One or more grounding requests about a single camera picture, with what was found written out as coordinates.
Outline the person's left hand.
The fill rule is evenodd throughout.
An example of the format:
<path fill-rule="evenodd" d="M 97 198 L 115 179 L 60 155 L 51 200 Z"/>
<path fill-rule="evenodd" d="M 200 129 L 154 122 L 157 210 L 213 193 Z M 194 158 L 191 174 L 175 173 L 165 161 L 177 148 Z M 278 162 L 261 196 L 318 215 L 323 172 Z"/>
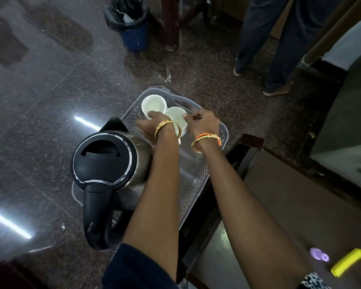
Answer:
<path fill-rule="evenodd" d="M 162 112 L 157 111 L 149 111 L 148 116 L 150 120 L 136 119 L 135 124 L 137 127 L 139 127 L 141 133 L 147 140 L 155 142 L 155 132 L 157 131 L 157 127 L 163 121 L 168 121 L 169 117 Z"/>

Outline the person's right hand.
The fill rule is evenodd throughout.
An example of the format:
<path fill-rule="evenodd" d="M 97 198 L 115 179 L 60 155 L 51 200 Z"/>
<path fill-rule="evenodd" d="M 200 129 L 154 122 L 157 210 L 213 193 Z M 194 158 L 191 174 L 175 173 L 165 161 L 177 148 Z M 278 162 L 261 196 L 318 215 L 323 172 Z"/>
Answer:
<path fill-rule="evenodd" d="M 198 110 L 202 114 L 202 119 L 193 122 L 187 122 L 190 137 L 195 139 L 202 133 L 213 133 L 219 135 L 219 118 L 210 110 Z"/>

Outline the white ceramic cup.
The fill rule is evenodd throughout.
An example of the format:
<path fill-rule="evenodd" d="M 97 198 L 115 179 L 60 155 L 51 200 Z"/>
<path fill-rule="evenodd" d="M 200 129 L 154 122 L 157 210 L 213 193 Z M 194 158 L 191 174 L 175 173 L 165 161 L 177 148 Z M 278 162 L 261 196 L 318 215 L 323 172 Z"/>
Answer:
<path fill-rule="evenodd" d="M 179 138 L 181 138 L 185 134 L 188 127 L 187 122 L 183 118 L 183 115 L 187 114 L 186 110 L 181 107 L 170 107 L 164 112 L 164 114 L 174 122 L 173 125 L 175 133 Z"/>
<path fill-rule="evenodd" d="M 141 104 L 141 109 L 146 119 L 151 120 L 148 113 L 150 111 L 156 111 L 164 113 L 168 107 L 165 99 L 160 95 L 149 95 L 144 98 Z"/>

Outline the person's left forearm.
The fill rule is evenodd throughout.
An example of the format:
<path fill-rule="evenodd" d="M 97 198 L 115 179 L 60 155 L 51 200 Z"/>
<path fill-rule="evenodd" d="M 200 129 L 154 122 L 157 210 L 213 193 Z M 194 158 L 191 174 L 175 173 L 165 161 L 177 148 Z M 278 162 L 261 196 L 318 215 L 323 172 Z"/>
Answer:
<path fill-rule="evenodd" d="M 143 193 L 122 242 L 154 260 L 176 280 L 179 238 L 179 151 L 173 124 L 158 132 Z"/>

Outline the person's right forearm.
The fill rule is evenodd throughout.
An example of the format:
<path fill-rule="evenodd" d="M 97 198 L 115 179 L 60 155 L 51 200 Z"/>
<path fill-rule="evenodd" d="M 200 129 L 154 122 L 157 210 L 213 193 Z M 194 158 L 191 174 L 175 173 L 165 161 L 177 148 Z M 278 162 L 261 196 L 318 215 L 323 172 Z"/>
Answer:
<path fill-rule="evenodd" d="M 307 289 L 309 263 L 246 187 L 216 139 L 198 143 L 233 253 L 250 289 Z"/>

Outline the orange beaded bangle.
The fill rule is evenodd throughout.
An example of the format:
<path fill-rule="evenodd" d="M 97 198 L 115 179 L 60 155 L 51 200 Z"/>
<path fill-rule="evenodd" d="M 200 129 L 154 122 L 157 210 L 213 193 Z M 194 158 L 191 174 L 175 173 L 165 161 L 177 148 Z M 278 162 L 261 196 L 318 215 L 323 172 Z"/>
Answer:
<path fill-rule="evenodd" d="M 220 137 L 219 137 L 218 135 L 216 135 L 216 134 L 209 133 L 209 132 L 202 133 L 202 134 L 198 135 L 198 136 L 195 138 L 195 140 L 194 140 L 194 142 L 193 142 L 193 145 L 196 145 L 197 142 L 199 142 L 199 141 L 202 140 L 202 139 L 211 139 L 211 138 L 216 139 L 217 142 L 218 142 L 218 145 L 221 146 L 221 139 L 220 139 Z"/>

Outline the clear plastic perforated tray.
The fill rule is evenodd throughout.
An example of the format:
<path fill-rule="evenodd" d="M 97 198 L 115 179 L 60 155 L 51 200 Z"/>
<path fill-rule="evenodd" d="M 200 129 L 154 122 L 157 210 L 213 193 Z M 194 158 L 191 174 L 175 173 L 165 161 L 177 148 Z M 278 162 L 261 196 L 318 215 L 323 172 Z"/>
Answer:
<path fill-rule="evenodd" d="M 193 113 L 201 109 L 194 101 L 187 99 L 183 96 L 178 95 L 175 92 L 172 92 L 168 87 L 160 84 L 152 86 L 146 89 L 142 94 L 136 99 L 136 101 L 130 106 L 130 108 L 121 116 L 122 122 L 128 128 L 128 130 L 134 134 L 144 139 L 143 135 L 140 133 L 138 127 L 135 125 L 135 120 L 138 117 L 143 117 L 143 111 L 141 104 L 143 100 L 150 95 L 158 95 L 165 99 L 167 106 L 170 107 L 180 107 L 184 109 L 187 113 Z M 228 141 L 228 129 L 221 122 L 219 125 L 219 137 L 221 139 L 221 148 L 223 149 Z M 191 149 L 191 143 L 193 142 L 192 138 L 186 132 L 185 135 L 181 137 L 181 144 L 179 147 L 179 188 L 178 188 L 178 202 L 179 202 L 179 228 L 184 223 L 187 215 L 191 211 L 196 199 L 202 192 L 202 189 L 207 182 L 209 177 L 209 172 L 206 167 L 206 162 L 203 156 L 200 153 L 194 152 Z M 138 203 L 139 196 L 143 191 L 144 184 L 139 184 L 136 188 L 127 188 L 121 190 L 119 193 L 119 198 L 121 200 L 121 206 L 125 209 L 133 209 Z M 122 195 L 123 191 L 129 192 L 127 195 Z M 72 196 L 81 206 L 83 206 L 83 190 L 78 187 L 74 182 L 72 182 Z"/>

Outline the blue trash bin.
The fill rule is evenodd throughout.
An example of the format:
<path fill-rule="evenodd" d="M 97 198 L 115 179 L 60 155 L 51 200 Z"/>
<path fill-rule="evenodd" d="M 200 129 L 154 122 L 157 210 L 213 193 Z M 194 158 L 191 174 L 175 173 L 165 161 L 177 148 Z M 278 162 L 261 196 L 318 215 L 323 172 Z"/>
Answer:
<path fill-rule="evenodd" d="M 148 46 L 148 23 L 145 21 L 135 28 L 119 33 L 125 48 L 131 52 L 141 52 Z"/>

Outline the dark wooden furniture leg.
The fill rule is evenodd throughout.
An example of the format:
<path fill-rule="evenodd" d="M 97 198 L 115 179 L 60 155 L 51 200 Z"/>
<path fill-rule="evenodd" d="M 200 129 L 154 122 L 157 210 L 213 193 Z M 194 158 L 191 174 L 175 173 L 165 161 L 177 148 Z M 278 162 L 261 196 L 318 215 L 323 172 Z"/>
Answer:
<path fill-rule="evenodd" d="M 176 52 L 179 48 L 180 29 L 178 26 L 179 0 L 160 0 L 162 10 L 164 48 Z"/>

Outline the black bin liner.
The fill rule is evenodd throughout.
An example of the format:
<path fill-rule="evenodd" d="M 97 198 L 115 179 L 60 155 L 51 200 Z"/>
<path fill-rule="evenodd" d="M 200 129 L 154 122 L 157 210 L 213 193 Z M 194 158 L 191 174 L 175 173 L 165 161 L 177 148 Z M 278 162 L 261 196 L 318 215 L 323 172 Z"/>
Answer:
<path fill-rule="evenodd" d="M 111 0 L 103 13 L 110 29 L 123 32 L 143 25 L 149 17 L 150 10 L 145 0 Z"/>

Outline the dark blue sleeve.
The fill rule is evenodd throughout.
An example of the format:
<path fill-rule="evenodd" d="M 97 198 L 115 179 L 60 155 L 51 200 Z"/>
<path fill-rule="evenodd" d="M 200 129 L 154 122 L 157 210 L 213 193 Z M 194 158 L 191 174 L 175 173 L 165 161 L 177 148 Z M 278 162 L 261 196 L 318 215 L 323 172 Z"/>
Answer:
<path fill-rule="evenodd" d="M 125 243 L 119 245 L 101 281 L 103 289 L 179 289 L 154 260 Z"/>

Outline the grey cabinet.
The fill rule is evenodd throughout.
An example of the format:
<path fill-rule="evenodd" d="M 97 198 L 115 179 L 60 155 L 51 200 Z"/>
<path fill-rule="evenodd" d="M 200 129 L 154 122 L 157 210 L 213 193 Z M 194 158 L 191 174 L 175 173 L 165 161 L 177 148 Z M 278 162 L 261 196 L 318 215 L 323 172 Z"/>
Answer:
<path fill-rule="evenodd" d="M 310 158 L 361 188 L 361 56 L 350 66 Z"/>

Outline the purple plastic cap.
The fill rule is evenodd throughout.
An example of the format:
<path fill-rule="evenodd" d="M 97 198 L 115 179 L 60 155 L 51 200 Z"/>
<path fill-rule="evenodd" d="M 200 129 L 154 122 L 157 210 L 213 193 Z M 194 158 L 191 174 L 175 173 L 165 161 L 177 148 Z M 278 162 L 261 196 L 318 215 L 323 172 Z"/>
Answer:
<path fill-rule="evenodd" d="M 318 261 L 326 262 L 328 263 L 330 261 L 330 257 L 328 254 L 324 253 L 322 250 L 316 247 L 310 247 L 309 248 L 309 254 L 311 257 Z"/>

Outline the black white patterned sleeve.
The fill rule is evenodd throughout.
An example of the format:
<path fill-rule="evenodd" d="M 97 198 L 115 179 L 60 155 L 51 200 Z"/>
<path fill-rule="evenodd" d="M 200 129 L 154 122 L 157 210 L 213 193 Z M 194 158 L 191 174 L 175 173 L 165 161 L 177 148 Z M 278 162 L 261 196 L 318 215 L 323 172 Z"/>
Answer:
<path fill-rule="evenodd" d="M 332 289 L 327 286 L 323 279 L 316 273 L 307 274 L 296 287 L 296 289 Z"/>

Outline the brown wooden rail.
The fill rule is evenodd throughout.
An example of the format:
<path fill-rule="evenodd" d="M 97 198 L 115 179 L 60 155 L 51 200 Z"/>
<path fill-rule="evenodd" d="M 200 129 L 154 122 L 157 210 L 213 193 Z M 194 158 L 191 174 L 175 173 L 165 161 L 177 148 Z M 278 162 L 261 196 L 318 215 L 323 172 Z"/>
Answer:
<path fill-rule="evenodd" d="M 302 62 L 311 66 L 360 21 L 361 0 L 343 0 L 319 30 Z"/>

